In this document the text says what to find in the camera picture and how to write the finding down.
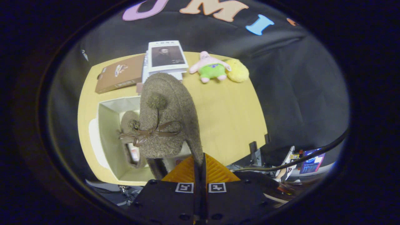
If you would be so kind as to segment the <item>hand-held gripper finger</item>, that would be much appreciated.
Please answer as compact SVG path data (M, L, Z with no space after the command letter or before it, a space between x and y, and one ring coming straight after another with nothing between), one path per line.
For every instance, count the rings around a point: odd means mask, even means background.
M187 157L163 179L152 179L128 209L141 225L194 225L200 219L198 166Z
M254 225L275 209L254 178L238 178L204 154L204 217L208 225Z

